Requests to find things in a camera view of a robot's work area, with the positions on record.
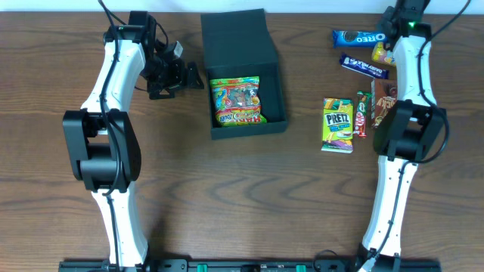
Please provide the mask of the purple Dairy Milk bar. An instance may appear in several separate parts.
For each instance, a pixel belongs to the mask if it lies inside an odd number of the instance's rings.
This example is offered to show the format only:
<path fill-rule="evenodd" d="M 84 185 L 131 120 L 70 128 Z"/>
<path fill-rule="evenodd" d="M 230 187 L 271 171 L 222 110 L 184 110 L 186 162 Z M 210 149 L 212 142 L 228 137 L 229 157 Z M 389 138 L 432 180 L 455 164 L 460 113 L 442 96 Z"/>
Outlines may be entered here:
<path fill-rule="evenodd" d="M 370 76 L 374 79 L 388 79 L 389 71 L 380 69 L 362 60 L 351 57 L 345 53 L 341 54 L 340 65 L 348 70 Z"/>

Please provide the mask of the yellow Mentos gum bottle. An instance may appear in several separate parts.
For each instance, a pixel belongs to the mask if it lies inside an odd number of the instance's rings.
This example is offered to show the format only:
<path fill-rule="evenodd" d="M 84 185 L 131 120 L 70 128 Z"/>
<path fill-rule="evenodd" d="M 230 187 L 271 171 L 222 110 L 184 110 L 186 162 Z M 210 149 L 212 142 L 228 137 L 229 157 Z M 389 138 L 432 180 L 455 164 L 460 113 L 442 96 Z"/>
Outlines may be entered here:
<path fill-rule="evenodd" d="M 382 63 L 390 66 L 396 66 L 396 61 L 393 56 L 392 51 L 388 51 L 385 49 L 383 42 L 378 42 L 374 46 L 374 50 L 372 51 L 371 59 L 377 63 Z"/>

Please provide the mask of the blue Oreo cookie pack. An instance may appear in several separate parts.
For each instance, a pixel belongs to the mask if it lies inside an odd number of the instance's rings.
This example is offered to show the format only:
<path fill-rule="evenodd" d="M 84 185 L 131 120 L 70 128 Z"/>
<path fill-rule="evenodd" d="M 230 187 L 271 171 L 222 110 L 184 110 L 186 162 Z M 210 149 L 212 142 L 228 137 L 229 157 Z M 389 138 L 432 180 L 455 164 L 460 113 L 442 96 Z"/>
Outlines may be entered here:
<path fill-rule="evenodd" d="M 364 31 L 333 30 L 332 38 L 335 48 L 373 48 L 379 42 L 388 41 L 382 32 Z"/>

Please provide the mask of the black gift box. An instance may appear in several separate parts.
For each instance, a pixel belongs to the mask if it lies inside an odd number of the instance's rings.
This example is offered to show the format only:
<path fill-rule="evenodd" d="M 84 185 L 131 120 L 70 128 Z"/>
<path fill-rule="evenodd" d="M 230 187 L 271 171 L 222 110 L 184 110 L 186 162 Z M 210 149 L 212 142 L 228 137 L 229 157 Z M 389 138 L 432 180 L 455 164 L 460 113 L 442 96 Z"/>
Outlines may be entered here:
<path fill-rule="evenodd" d="M 206 79 L 258 76 L 259 99 L 266 123 L 223 127 L 216 120 L 216 101 L 209 95 L 213 140 L 281 133 L 287 129 L 279 59 L 268 31 L 265 10 L 201 14 Z"/>

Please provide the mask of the brown Pocky box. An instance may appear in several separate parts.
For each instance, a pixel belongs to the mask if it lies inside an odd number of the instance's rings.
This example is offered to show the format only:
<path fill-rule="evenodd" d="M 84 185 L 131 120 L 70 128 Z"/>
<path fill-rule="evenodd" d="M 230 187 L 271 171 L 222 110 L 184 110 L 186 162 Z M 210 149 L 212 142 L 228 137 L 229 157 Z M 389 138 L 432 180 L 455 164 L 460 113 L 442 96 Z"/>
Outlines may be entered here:
<path fill-rule="evenodd" d="M 377 128 L 397 101 L 397 81 L 374 79 L 371 83 L 371 127 Z"/>

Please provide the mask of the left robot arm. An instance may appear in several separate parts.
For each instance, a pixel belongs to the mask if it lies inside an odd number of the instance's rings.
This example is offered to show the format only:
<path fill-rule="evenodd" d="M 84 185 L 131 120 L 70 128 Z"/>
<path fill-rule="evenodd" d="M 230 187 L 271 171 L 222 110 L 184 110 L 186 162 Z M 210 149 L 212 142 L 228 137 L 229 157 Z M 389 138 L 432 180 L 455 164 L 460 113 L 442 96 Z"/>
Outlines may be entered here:
<path fill-rule="evenodd" d="M 110 256 L 100 261 L 62 261 L 60 271 L 185 271 L 183 260 L 157 260 L 139 219 L 135 182 L 141 148 L 129 119 L 139 77 L 151 100 L 170 99 L 184 88 L 202 89 L 194 62 L 185 63 L 179 42 L 161 42 L 160 23 L 146 11 L 132 11 L 128 22 L 106 13 L 105 56 L 88 99 L 63 117 L 74 177 L 82 181 L 101 210 Z"/>

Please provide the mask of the Haribo sour worms bag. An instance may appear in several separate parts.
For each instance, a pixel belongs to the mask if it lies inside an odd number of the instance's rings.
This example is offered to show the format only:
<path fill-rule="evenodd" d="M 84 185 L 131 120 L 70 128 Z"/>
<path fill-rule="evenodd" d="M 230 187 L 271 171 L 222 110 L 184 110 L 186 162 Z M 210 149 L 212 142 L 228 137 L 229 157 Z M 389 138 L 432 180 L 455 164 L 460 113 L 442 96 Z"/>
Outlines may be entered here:
<path fill-rule="evenodd" d="M 211 79 L 216 121 L 222 127 L 267 123 L 259 99 L 259 77 Z"/>

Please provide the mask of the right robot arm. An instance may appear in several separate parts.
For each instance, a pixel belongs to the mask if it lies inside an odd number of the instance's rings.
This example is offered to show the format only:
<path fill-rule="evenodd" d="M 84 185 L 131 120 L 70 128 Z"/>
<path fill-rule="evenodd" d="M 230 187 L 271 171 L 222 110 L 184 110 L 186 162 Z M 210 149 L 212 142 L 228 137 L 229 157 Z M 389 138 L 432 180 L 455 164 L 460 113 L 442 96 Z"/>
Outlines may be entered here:
<path fill-rule="evenodd" d="M 374 134 L 378 182 L 370 223 L 358 247 L 354 271 L 439 271 L 438 261 L 404 259 L 401 230 L 412 179 L 439 133 L 449 131 L 445 109 L 430 84 L 431 26 L 421 18 L 428 1 L 398 1 L 378 26 L 396 59 L 397 99 Z"/>

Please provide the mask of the KitKat Milo bar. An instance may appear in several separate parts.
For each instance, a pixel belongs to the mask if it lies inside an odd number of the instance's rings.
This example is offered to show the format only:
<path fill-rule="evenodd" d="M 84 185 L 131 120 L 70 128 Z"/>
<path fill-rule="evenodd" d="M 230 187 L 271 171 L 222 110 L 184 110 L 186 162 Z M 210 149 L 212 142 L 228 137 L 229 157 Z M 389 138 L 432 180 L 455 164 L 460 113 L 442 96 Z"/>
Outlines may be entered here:
<path fill-rule="evenodd" d="M 371 93 L 358 91 L 357 92 L 358 103 L 356 105 L 355 121 L 353 133 L 359 138 L 366 138 L 366 126 L 368 117 L 368 104 L 371 98 Z"/>

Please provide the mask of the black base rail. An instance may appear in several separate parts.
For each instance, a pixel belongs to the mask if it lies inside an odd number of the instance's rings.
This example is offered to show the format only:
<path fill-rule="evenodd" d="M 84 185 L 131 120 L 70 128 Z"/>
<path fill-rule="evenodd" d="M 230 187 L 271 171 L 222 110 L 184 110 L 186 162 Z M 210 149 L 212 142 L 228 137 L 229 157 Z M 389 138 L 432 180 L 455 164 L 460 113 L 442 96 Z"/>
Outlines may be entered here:
<path fill-rule="evenodd" d="M 121 271 L 147 272 L 347 272 L 354 271 L 355 264 L 348 258 L 323 258 L 317 261 L 259 260 L 259 261 L 187 261 L 164 259 L 121 267 Z M 438 261 L 380 259 L 373 271 L 441 272 Z"/>

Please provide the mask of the green Pretz box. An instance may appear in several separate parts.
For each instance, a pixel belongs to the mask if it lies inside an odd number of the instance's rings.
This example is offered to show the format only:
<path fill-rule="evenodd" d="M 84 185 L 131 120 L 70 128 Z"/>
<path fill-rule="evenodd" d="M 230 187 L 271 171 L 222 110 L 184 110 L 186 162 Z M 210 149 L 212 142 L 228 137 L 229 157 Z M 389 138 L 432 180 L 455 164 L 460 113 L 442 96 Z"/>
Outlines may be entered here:
<path fill-rule="evenodd" d="M 351 153 L 353 151 L 353 102 L 347 98 L 323 99 L 322 151 Z"/>

